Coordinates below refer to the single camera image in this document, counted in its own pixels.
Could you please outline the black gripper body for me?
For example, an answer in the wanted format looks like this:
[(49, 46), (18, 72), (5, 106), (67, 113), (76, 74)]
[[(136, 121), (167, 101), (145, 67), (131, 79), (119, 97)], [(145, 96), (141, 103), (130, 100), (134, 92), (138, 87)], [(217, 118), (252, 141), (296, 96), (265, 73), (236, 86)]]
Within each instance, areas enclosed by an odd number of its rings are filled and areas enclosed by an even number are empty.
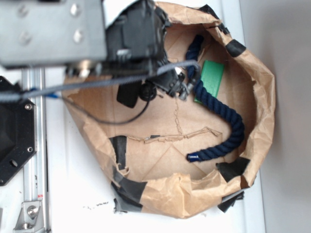
[(119, 86), (141, 83), (138, 99), (143, 101), (152, 101), (157, 89), (186, 100), (196, 79), (184, 83), (185, 76), (168, 60), (164, 41), (170, 26), (168, 15), (152, 0), (130, 3), (105, 30), (106, 60), (99, 64), (74, 63), (66, 73), (73, 77), (86, 70), (89, 74), (110, 74), (113, 78), (148, 74), (150, 78), (144, 82), (126, 81)]

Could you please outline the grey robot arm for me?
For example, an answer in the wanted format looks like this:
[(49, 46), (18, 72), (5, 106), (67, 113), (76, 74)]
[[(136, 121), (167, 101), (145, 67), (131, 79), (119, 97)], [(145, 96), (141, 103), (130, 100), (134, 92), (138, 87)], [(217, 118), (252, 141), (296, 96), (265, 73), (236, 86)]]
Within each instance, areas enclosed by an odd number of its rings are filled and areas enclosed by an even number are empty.
[(66, 66), (70, 76), (110, 80), (42, 90), (3, 90), (3, 103), (55, 92), (151, 80), (184, 100), (199, 79), (194, 60), (170, 63), (164, 49), (170, 21), (152, 0), (3, 0), (0, 64), (3, 68)]

